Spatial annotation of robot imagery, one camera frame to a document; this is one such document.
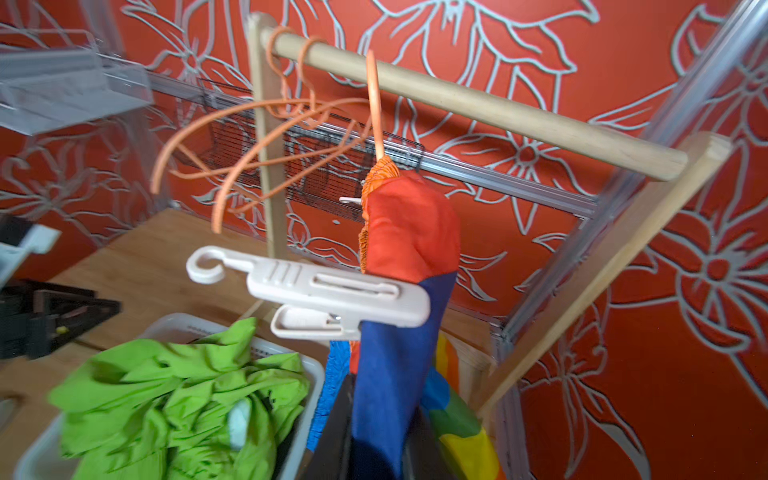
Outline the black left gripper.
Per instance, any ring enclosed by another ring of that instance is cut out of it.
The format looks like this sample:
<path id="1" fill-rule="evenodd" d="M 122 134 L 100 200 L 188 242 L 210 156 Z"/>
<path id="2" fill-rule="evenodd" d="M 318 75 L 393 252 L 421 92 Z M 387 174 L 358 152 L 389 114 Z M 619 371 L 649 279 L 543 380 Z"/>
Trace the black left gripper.
<path id="1" fill-rule="evenodd" d="M 1 290 L 1 358 L 48 356 L 121 311 L 93 290 L 14 281 Z"/>

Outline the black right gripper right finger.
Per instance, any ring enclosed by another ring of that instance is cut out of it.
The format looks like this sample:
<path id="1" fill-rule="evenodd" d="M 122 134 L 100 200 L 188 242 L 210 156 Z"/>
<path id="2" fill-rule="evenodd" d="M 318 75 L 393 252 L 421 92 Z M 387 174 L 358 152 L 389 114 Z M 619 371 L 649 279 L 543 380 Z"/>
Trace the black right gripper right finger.
<path id="1" fill-rule="evenodd" d="M 412 418 L 402 456 L 402 478 L 458 479 L 442 453 L 426 414 L 418 408 Z"/>

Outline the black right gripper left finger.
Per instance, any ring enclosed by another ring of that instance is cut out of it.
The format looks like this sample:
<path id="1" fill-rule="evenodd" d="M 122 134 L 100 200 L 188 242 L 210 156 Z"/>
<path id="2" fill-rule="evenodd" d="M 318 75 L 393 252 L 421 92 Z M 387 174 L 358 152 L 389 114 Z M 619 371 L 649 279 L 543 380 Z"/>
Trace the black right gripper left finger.
<path id="1" fill-rule="evenodd" d="M 304 469 L 303 480 L 343 480 L 350 470 L 351 414 L 355 376 L 349 374 L 342 382 L 319 443 Z"/>

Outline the lime green shorts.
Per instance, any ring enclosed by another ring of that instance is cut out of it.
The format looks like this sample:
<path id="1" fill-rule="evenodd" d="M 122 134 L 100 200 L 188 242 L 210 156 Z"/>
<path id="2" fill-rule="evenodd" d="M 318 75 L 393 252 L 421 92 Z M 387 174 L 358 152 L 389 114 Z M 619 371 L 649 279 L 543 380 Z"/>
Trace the lime green shorts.
<path id="1" fill-rule="evenodd" d="M 254 319 L 192 344 L 103 351 L 48 396 L 79 479 L 269 479 L 310 390 L 296 353 L 256 359 Z"/>

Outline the rainbow striped shorts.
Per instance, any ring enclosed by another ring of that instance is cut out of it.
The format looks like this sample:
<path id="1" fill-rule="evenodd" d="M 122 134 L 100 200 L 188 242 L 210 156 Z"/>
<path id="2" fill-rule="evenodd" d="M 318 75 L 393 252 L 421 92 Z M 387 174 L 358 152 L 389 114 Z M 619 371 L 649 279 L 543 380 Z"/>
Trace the rainbow striped shorts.
<path id="1" fill-rule="evenodd" d="M 440 331 L 458 273 L 453 208 L 386 157 L 367 174 L 361 205 L 365 283 L 353 289 L 353 340 L 331 348 L 304 477 L 502 478 Z"/>

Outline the orange hanger of rainbow shorts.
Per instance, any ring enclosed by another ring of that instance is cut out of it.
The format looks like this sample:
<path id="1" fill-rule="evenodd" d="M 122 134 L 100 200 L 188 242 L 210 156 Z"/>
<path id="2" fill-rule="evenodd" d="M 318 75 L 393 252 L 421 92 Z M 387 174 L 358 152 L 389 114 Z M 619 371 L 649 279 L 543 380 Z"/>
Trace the orange hanger of rainbow shorts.
<path id="1" fill-rule="evenodd" d="M 366 79 L 368 87 L 371 126 L 374 136 L 375 157 L 376 160 L 381 160 L 385 156 L 383 128 L 381 121 L 381 94 L 379 87 L 377 61 L 372 50 L 369 50 L 366 54 Z"/>

